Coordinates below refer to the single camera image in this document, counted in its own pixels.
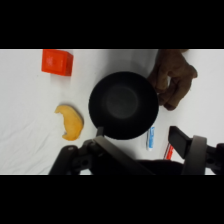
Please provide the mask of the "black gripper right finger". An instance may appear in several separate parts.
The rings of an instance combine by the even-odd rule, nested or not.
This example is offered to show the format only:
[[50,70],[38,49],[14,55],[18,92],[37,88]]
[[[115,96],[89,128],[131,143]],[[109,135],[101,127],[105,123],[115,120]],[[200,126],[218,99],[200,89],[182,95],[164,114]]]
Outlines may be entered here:
[[169,128],[168,141],[184,160],[183,175],[204,175],[207,168],[224,175],[224,143],[209,146],[205,137],[190,138],[176,126]]

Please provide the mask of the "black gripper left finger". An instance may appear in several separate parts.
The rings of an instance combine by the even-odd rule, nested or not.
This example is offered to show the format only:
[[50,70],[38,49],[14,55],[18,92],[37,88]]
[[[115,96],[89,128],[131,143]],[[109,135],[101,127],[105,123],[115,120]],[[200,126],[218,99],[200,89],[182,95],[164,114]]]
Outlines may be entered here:
[[94,175],[152,175],[150,170],[107,140],[103,127],[97,129],[95,138],[86,140],[80,148],[63,147],[49,174],[79,175],[83,170]]

